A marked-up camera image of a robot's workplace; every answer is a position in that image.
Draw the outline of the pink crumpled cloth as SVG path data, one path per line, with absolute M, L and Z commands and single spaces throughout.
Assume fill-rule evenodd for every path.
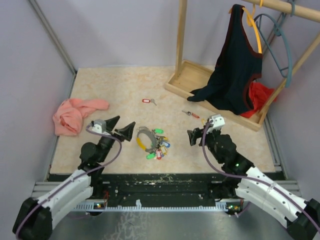
M 83 129 L 84 119 L 95 111 L 105 111 L 109 103 L 103 99 L 68 98 L 58 107 L 52 120 L 56 136 L 77 136 Z

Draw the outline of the red cloth in rack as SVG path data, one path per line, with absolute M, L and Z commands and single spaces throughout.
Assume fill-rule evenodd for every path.
M 241 116 L 249 119 L 256 112 L 259 112 L 274 90 L 274 88 L 269 88 L 260 82 L 252 82 L 248 90 L 248 96 L 253 104 L 253 109 L 242 113 Z

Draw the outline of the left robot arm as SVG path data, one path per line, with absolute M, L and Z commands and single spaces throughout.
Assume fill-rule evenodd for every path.
M 46 194 L 27 198 L 21 205 L 12 232 L 18 240 L 48 240 L 57 224 L 79 203 L 104 192 L 102 172 L 112 163 L 105 162 L 114 143 L 130 142 L 136 123 L 116 129 L 120 116 L 96 119 L 86 127 L 100 136 L 98 143 L 86 142 L 80 149 L 80 165 L 58 186 Z

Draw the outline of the wooden clothes rack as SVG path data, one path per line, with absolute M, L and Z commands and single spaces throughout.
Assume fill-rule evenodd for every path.
M 320 21 L 320 12 L 315 9 L 299 6 L 295 3 L 285 2 L 282 0 L 251 0 L 250 3 L 279 11 L 284 14 L 292 14 L 293 16 L 304 18 L 313 22 Z M 183 60 L 183 47 L 185 37 L 185 26 L 187 16 L 187 1 L 179 1 L 178 10 L 178 30 L 177 30 L 177 44 L 176 44 L 176 61 L 175 71 L 169 81 L 165 84 L 165 89 L 187 99 L 191 96 L 190 91 L 195 88 L 203 87 L 209 80 L 212 70 L 208 69 L 198 63 Z M 294 66 L 288 67 L 287 76 L 285 76 L 280 85 L 273 91 L 268 98 L 262 109 L 255 113 L 250 118 L 245 118 L 240 115 L 235 115 L 230 111 L 218 110 L 214 106 L 210 105 L 207 101 L 200 102 L 199 105 L 213 111 L 217 114 L 221 114 L 224 117 L 240 124 L 253 131 L 258 131 L 267 115 L 270 105 L 278 97 L 280 92 L 289 84 L 290 77 L 292 77 L 299 68 L 308 59 L 311 53 L 320 44 L 320 36 L 317 35 L 314 41 L 309 45 L 305 52 L 296 61 Z

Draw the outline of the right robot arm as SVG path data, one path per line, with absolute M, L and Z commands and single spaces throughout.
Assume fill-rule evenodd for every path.
M 230 179 L 223 185 L 227 197 L 256 205 L 276 219 L 294 240 L 312 240 L 320 232 L 320 203 L 297 196 L 269 178 L 237 151 L 230 135 L 207 127 L 188 130 L 187 134 L 191 146 L 200 140 L 202 151 L 210 151 L 222 165 L 219 174 Z

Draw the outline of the dark navy tank top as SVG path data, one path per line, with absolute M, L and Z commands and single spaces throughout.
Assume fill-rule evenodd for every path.
M 214 71 L 207 84 L 192 90 L 187 100 L 207 101 L 218 110 L 250 118 L 255 114 L 250 86 L 262 76 L 263 55 L 251 47 L 243 27 L 244 13 L 244 6 L 232 6 L 225 42 Z

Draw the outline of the blue-grey clothes hanger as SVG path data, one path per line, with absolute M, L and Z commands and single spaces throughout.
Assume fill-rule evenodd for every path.
M 282 26 L 286 20 L 287 13 L 281 13 L 278 20 L 267 13 L 260 13 L 255 18 L 256 27 L 262 38 L 262 41 L 268 50 L 269 54 L 272 56 L 273 61 L 278 68 L 280 75 L 284 78 L 284 87 L 288 88 L 292 82 L 293 76 L 293 60 L 292 53 L 289 46 L 288 38 L 283 30 Z M 263 30 L 263 20 L 269 20 L 272 24 L 272 37 L 267 37 Z

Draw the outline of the grey wall corner rail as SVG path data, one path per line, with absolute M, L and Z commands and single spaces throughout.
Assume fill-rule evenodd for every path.
M 56 34 L 55 30 L 51 26 L 49 20 L 45 16 L 43 10 L 41 9 L 40 5 L 36 0 L 27 0 L 27 3 L 30 5 L 31 9 L 33 10 L 35 16 L 39 19 L 41 25 L 43 26 L 45 32 L 47 33 L 51 43 L 54 45 L 55 49 L 57 50 L 58 54 L 61 56 L 62 60 L 68 67 L 68 69 L 72 72 L 73 75 L 77 74 L 77 70 L 71 60 L 69 54 L 67 53 L 65 47 L 61 43 Z

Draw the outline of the yellow clothes hanger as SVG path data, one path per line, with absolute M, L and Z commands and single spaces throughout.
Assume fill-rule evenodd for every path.
M 262 54 L 262 44 L 261 44 L 261 38 L 260 38 L 260 33 L 258 31 L 257 25 L 254 20 L 254 14 L 256 12 L 256 5 L 252 5 L 252 12 L 249 12 L 249 10 L 246 7 L 242 8 L 244 13 L 246 14 L 246 21 L 247 25 L 249 27 L 252 27 L 254 30 L 255 38 L 256 38 L 256 43 L 257 43 L 257 51 L 259 54 Z

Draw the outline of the key with long red tag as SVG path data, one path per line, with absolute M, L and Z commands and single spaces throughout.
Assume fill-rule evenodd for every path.
M 182 112 L 185 113 L 186 115 L 192 116 L 192 117 L 194 117 L 194 118 L 196 118 L 196 119 L 199 119 L 199 118 L 200 118 L 197 114 L 195 114 L 195 113 L 193 113 L 193 112 L 191 112 L 191 111 L 182 110 Z

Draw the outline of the large keyring with coloured tags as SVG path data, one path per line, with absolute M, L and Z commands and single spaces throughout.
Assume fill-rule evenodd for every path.
M 170 140 L 162 135 L 164 130 L 160 128 L 150 129 L 141 126 L 136 132 L 137 145 L 147 153 L 146 159 L 161 160 L 168 155 L 168 149 L 171 147 Z

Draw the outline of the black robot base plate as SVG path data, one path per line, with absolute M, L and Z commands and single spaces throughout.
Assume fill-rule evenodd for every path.
M 90 200 L 101 200 L 107 207 L 188 209 L 215 207 L 226 203 L 228 215 L 240 216 L 249 203 L 237 197 L 235 180 L 217 173 L 102 174 Z

